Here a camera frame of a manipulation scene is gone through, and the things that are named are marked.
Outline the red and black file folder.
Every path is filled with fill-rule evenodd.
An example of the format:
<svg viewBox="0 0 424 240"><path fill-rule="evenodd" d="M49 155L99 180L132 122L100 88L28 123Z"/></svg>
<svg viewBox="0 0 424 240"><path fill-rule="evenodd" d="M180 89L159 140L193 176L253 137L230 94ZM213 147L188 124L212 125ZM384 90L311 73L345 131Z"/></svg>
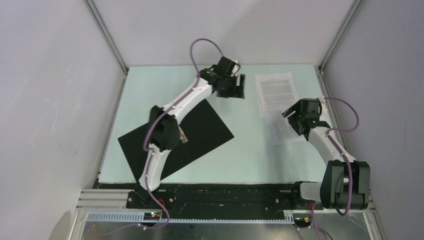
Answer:
<svg viewBox="0 0 424 240"><path fill-rule="evenodd" d="M204 99L196 105L179 124L187 142L176 138L177 145L169 153L161 179L209 154L234 138L211 104ZM150 125L148 123L118 138L119 145L134 177L143 173L148 153L143 150L143 143Z"/></svg>

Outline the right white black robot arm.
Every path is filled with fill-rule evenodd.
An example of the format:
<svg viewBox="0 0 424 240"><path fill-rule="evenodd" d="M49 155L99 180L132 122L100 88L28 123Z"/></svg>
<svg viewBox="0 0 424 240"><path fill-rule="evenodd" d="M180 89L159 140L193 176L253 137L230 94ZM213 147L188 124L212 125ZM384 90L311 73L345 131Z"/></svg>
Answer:
<svg viewBox="0 0 424 240"><path fill-rule="evenodd" d="M282 113L292 129L304 137L326 165L322 181L297 181L291 204L304 209L311 201L345 216L351 210L365 210L370 201L371 168L358 161L332 136L336 128L321 119L327 97L302 98Z"/></svg>

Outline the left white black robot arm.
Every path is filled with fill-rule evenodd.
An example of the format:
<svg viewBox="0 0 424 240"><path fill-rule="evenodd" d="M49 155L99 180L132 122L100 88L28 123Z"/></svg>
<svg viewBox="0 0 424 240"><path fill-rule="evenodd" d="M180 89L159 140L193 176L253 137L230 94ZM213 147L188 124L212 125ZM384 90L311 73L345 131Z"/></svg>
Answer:
<svg viewBox="0 0 424 240"><path fill-rule="evenodd" d="M176 99L163 107L150 110L148 130L142 144L147 159L139 184L144 189L138 201L145 208L153 208L158 202L154 192L161 182L162 172L171 151L181 140L180 123L200 102L216 94L221 98L244 99L245 75L240 74L238 60L221 57L218 64L204 68Z"/></svg>

